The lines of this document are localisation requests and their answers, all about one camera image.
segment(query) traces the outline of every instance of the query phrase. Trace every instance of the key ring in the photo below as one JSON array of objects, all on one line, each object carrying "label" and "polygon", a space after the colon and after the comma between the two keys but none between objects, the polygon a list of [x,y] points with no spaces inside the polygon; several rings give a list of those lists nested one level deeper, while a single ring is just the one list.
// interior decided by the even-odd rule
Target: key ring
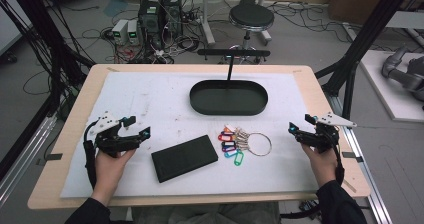
[{"label": "key ring", "polygon": [[[269,142],[269,149],[268,149],[268,152],[267,153],[265,153],[265,154],[259,154],[259,153],[256,153],[256,152],[254,152],[254,151],[252,151],[252,148],[250,147],[250,145],[249,145],[249,138],[250,138],[250,136],[252,136],[252,135],[261,135],[261,136],[263,136],[263,137],[265,137],[267,140],[268,140],[268,142]],[[260,132],[253,132],[253,133],[250,133],[249,134],[249,136],[248,136],[248,138],[247,138],[247,143],[248,143],[248,149],[247,150],[249,150],[253,155],[256,155],[256,156],[266,156],[266,155],[268,155],[270,152],[271,152],[271,150],[272,150],[272,143],[271,143],[271,140],[269,139],[269,137],[267,137],[265,134],[263,134],[263,133],[260,133]]]}]

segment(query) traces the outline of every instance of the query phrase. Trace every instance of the computer tower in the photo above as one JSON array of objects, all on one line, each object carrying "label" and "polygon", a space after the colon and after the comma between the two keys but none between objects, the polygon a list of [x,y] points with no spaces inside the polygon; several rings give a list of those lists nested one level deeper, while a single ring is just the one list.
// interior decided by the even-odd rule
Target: computer tower
[{"label": "computer tower", "polygon": [[138,12],[146,50],[162,50],[164,43],[164,10],[159,2],[143,0]]},{"label": "computer tower", "polygon": [[173,37],[183,34],[181,0],[163,0],[168,31]]}]

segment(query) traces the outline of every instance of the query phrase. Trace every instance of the forearm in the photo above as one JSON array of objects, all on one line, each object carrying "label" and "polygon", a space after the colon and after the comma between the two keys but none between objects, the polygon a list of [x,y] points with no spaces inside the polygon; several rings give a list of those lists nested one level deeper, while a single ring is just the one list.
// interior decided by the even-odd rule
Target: forearm
[{"label": "forearm", "polygon": [[336,181],[323,185],[317,192],[323,223],[366,223],[358,204]]},{"label": "forearm", "polygon": [[99,201],[88,198],[65,224],[108,224],[110,211]]}]

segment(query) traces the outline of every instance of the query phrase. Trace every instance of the white tabletop sheet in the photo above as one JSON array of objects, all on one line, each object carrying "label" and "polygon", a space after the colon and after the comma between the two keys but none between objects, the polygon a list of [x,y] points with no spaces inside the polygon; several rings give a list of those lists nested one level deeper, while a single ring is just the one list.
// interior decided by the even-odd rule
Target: white tabletop sheet
[{"label": "white tabletop sheet", "polygon": [[[264,192],[315,192],[317,184],[309,160],[294,137],[289,122],[313,132],[304,121],[307,113],[301,93],[291,74],[233,73],[233,80],[250,80],[268,92],[265,110],[255,116],[207,116],[190,105],[191,87],[202,80],[222,80],[225,73],[134,73],[113,72],[87,120],[96,121],[105,111],[116,118],[136,116],[137,122],[120,136],[135,135],[151,127],[151,138],[143,142],[127,164],[115,196],[208,195]],[[264,157],[244,152],[241,166],[224,157],[217,136],[225,124],[246,132],[261,132],[272,141],[272,151]],[[151,153],[208,134],[218,161],[159,183]],[[66,197],[88,197],[88,181],[83,137],[72,158],[61,193]]]}]

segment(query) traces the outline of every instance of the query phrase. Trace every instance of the black horizontal bar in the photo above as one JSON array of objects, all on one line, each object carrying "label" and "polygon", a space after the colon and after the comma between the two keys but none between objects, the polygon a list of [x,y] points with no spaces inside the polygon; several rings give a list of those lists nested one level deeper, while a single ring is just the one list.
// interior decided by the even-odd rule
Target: black horizontal bar
[{"label": "black horizontal bar", "polygon": [[232,50],[232,49],[199,49],[197,54],[211,56],[261,56],[271,55],[270,51],[263,50]]}]

